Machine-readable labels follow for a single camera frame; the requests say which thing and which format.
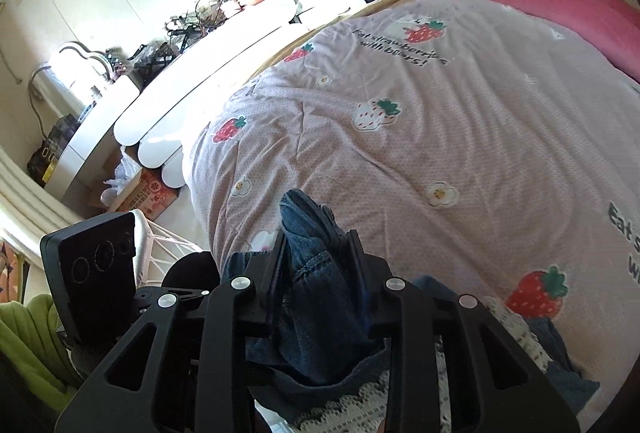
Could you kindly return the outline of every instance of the white wire rack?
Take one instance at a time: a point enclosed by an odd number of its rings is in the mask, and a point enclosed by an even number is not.
[[[136,285],[159,286],[171,266],[190,253],[202,249],[188,239],[149,222],[140,210],[133,210],[136,217]]]

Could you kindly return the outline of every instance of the blue jeans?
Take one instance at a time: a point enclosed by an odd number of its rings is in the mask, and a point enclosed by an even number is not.
[[[280,201],[280,212],[289,245],[283,269],[291,284],[275,333],[269,339],[248,339],[246,358],[271,375],[271,386],[252,388],[254,397],[293,421],[329,400],[357,395],[388,368],[389,352],[384,341],[368,339],[357,321],[354,283],[340,255],[347,236],[331,209],[292,190]],[[265,253],[233,254],[222,283],[244,273],[256,254]],[[430,277],[417,285],[434,296],[455,298]]]

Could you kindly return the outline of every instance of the black metal bracket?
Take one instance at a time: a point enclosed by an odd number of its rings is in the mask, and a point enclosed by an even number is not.
[[[57,433],[252,433],[246,337],[270,337],[285,289],[287,242],[213,292],[139,289],[133,324],[58,421]],[[392,342],[387,433],[440,431],[434,344],[444,344],[458,433],[578,433],[575,416],[516,341],[473,296],[430,298],[364,254],[344,252],[371,338]]]

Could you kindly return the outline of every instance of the camera lens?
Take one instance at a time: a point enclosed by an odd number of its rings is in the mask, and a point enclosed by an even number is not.
[[[95,250],[95,267],[104,272],[111,267],[113,263],[113,244],[110,241],[104,241]]]
[[[89,278],[89,262],[85,257],[79,256],[71,266],[71,277],[76,285],[81,285]]]
[[[130,248],[131,248],[131,233],[124,233],[118,245],[118,252],[120,254],[127,254],[129,253]]]

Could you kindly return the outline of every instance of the cardboard box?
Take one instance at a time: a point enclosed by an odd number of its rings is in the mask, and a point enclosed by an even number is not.
[[[158,171],[143,168],[109,206],[108,212],[139,209],[153,222],[178,198],[178,190],[166,186]]]

